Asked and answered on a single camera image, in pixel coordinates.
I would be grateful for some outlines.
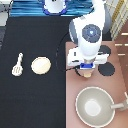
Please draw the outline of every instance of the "black table surface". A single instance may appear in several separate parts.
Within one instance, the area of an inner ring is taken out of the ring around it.
[[[75,17],[11,17],[0,51],[0,128],[66,128],[66,73],[56,68],[56,49]],[[65,69],[65,42],[58,63]],[[19,53],[23,74],[12,75]],[[32,61],[45,56],[51,69],[45,75],[31,70]]]

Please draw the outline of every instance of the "ceramic bowl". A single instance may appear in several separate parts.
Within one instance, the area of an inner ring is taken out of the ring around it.
[[[112,97],[99,87],[87,87],[76,98],[76,111],[79,118],[95,128],[107,126],[114,118]]]

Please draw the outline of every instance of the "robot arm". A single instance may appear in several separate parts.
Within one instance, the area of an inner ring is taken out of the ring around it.
[[[105,23],[103,0],[92,0],[94,12],[73,19],[69,24],[71,40],[78,46],[69,50],[68,65],[106,63],[108,54],[98,55],[102,42],[102,30]]]

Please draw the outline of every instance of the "white bowl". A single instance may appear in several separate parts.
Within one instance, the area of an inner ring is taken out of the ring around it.
[[[36,58],[31,65],[33,72],[39,75],[47,73],[50,67],[51,67],[50,60],[46,57]]]
[[[87,87],[76,98],[76,111],[79,118],[91,127],[105,127],[114,118],[112,97],[99,87]]]

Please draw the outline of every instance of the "wire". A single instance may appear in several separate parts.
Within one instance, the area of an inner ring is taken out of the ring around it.
[[[8,11],[7,11],[7,13],[8,13],[8,18],[9,18],[9,11],[11,10],[11,9],[10,9],[10,6],[11,6],[12,2],[13,2],[13,0],[11,0],[11,2],[9,3],[9,7],[8,7]]]
[[[0,13],[2,13],[2,12],[7,12],[7,13],[8,13],[8,17],[9,17],[9,11],[11,10],[11,9],[10,9],[10,6],[11,6],[11,3],[12,3],[12,2],[13,2],[13,0],[11,0],[11,2],[9,3],[8,9],[6,9],[5,4],[3,4],[3,3],[0,1],[0,3],[4,6],[4,10],[1,11]]]
[[[58,44],[57,50],[56,50],[56,68],[57,68],[58,70],[62,71],[62,72],[66,72],[66,71],[71,70],[71,69],[79,68],[79,66],[75,66],[75,67],[73,67],[73,68],[69,68],[69,69],[66,69],[66,70],[62,70],[62,69],[59,69],[59,67],[58,67],[57,57],[58,57],[59,49],[60,49],[60,46],[61,46],[61,44],[62,44],[64,38],[65,38],[68,34],[69,34],[69,32],[67,32],[67,33],[62,37],[62,39],[60,40],[60,42],[59,42],[59,44]]]
[[[3,4],[1,1],[0,1],[0,3],[4,6],[4,10],[1,11],[1,12],[5,12],[5,11],[7,11],[7,10],[6,10],[6,7],[5,7],[5,4]]]

